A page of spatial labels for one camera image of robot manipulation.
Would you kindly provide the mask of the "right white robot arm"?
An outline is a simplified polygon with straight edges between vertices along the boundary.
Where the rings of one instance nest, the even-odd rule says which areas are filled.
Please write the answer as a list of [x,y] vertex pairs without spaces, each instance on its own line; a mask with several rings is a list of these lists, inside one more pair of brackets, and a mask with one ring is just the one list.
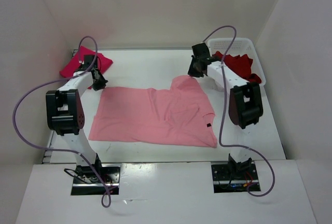
[[[260,85],[246,81],[229,69],[224,61],[213,55],[192,55],[188,75],[191,77],[208,76],[224,89],[224,109],[218,141],[221,147],[229,148],[227,171],[231,178],[239,179],[252,167],[252,152],[265,157],[257,150],[248,146],[250,131],[263,115]],[[224,144],[222,134],[226,115],[237,126],[241,139],[234,144]]]

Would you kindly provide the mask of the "light pink t shirt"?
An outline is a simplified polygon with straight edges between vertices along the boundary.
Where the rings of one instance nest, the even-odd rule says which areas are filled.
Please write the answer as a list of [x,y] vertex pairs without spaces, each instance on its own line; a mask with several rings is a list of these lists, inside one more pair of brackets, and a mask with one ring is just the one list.
[[169,89],[109,87],[100,102],[89,140],[217,147],[214,109],[199,82],[182,75]]

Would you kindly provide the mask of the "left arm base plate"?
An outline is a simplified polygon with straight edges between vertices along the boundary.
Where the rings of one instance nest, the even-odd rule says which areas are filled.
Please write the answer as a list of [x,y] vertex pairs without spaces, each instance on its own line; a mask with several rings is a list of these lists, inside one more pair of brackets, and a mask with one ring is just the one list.
[[[119,194],[120,169],[120,164],[104,164],[99,170],[100,177],[109,188],[111,195]],[[64,169],[64,171],[73,178],[71,195],[103,195],[106,193],[103,184],[92,171],[83,172],[78,167],[74,170]]]

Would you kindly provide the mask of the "magenta t shirt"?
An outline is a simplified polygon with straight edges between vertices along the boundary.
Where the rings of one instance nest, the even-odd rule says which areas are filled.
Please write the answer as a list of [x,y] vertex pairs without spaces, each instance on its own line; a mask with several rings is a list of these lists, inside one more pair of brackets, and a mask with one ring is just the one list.
[[60,92],[78,90],[79,94],[82,95],[87,89],[92,89],[93,80],[91,69],[93,64],[86,70],[83,70],[82,64],[84,62],[84,55],[95,55],[95,58],[100,58],[101,67],[99,71],[102,75],[113,64],[113,61],[106,58],[103,54],[96,53],[86,47],[80,47],[71,61],[60,71],[60,75],[68,80],[66,84],[58,89]]

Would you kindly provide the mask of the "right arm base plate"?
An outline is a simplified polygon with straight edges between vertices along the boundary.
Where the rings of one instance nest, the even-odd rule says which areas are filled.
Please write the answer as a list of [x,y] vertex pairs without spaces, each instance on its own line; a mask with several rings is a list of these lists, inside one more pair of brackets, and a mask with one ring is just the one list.
[[245,172],[232,174],[227,163],[212,163],[211,171],[214,193],[246,192],[248,186],[250,191],[261,191],[255,164]]

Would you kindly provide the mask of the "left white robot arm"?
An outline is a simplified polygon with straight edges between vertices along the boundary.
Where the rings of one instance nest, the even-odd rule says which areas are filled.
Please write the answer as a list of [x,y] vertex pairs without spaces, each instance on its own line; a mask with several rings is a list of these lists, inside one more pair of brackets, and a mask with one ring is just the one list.
[[46,93],[47,124],[75,152],[79,173],[96,183],[103,178],[104,170],[84,132],[85,114],[81,96],[88,88],[95,91],[104,89],[107,80],[98,68],[83,75],[78,71],[75,76],[59,89]]

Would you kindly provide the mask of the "dark red t shirt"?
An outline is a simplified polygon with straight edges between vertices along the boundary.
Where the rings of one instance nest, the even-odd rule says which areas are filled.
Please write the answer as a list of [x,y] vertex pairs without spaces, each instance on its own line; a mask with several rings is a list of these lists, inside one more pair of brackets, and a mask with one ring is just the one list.
[[238,76],[249,81],[261,83],[261,78],[252,72],[253,59],[247,54],[232,56],[227,54],[224,63]]

